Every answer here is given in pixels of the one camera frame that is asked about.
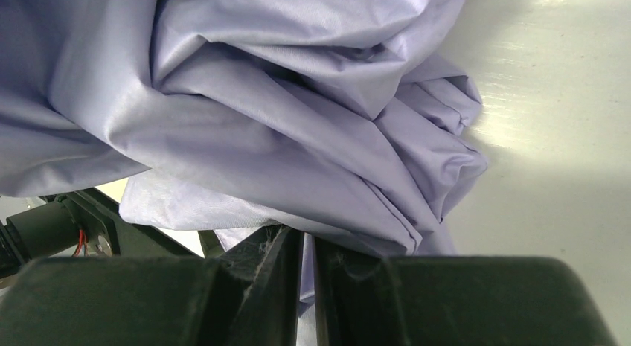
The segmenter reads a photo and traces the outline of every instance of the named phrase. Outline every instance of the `machine part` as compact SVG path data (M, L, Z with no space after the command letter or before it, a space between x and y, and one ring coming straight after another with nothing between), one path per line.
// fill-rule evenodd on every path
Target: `machine part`
M63 198L11 217L0 227L5 243L21 264L37 257L48 257L77 244L77 209Z
M8 280L11 275L18 272L19 267L22 265L18 258L13 253L13 249L9 245L6 237L1 232L3 226L0 224L0 289L4 289L9 286Z
M112 256L112 247L104 236L99 236L97 239L97 253L102 253L108 257Z
M223 254L224 250L221 242L214 231L197 231L199 241L202 244L204 257L215 258Z
M207 260L38 260L0 304L1 343L294 346L302 237L262 228Z
M315 253L319 345L615 345L557 260Z
M133 225L121 219L118 203L94 188L65 194L80 208L80 218L88 236L88 247L99 251L99 245L108 255L128 257L166 257L194 255L176 241L154 227Z

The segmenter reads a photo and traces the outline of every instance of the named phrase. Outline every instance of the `white surface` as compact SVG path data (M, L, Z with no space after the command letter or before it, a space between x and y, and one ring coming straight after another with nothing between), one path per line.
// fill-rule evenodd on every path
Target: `white surface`
M478 84L490 159L456 246L564 260L631 345L631 0L468 0L441 52Z

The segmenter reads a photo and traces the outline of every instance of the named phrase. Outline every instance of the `light purple cloth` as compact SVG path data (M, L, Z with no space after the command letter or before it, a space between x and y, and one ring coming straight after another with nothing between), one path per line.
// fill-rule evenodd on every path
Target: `light purple cloth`
M458 138L479 96L433 54L463 1L0 0L0 194L151 168L129 221L451 253L486 168Z

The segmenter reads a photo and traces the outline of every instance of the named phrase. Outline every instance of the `wire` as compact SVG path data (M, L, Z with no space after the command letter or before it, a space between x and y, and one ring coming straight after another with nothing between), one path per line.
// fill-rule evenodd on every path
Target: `wire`
M79 253L81 253L81 248L86 246L87 241L86 233L83 229L79 230L79 244L77 244L77 249L75 249L74 253L72 253L73 257L77 257Z

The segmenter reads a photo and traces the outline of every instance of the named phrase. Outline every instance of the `crumpled fabric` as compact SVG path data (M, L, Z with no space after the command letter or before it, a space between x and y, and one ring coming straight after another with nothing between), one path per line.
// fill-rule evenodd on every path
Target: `crumpled fabric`
M464 0L0 0L0 194L133 176L129 221L282 222L453 252L480 98L434 54Z

